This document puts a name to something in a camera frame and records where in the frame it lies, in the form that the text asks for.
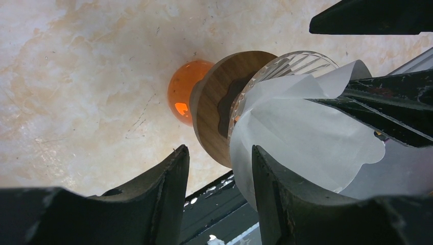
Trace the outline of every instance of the black plastic part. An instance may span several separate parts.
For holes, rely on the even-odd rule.
[[[178,244],[188,148],[101,197],[63,188],[0,190],[0,244]]]
[[[257,222],[230,171],[186,198],[180,244],[204,245],[210,235],[228,242]]]
[[[433,69],[349,81],[336,108],[405,145],[433,146]]]
[[[310,33],[418,35],[433,31],[431,0],[342,0],[316,15]]]
[[[253,147],[262,243],[428,244],[433,198],[388,196],[358,201],[323,189]]]

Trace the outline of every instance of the white paper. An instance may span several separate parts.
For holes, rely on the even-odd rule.
[[[230,139],[236,184],[256,208],[251,168],[252,145],[309,181],[340,192],[364,163],[385,154],[373,130],[342,112],[304,99],[334,99],[352,78],[369,76],[355,61],[323,76],[293,75],[256,84]]]

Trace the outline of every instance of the orange glass bulb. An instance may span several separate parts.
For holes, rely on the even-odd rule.
[[[189,97],[194,85],[204,78],[213,63],[195,60],[179,68],[170,80],[167,97],[173,114],[184,124],[192,126],[193,116],[189,109]]]

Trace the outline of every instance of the marble surface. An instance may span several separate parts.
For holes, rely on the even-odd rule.
[[[170,78],[187,61],[311,50],[340,66],[361,59],[380,76],[433,44],[426,33],[309,34],[336,2],[2,0],[0,186],[102,194],[186,144],[191,194],[229,169],[168,108]]]

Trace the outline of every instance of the wooden lid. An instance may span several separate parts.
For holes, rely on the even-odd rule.
[[[205,151],[219,164],[231,168],[227,131],[228,116],[233,103],[233,90],[243,87],[253,75],[277,56],[263,51],[247,51],[230,55],[198,82],[190,97],[193,127]]]

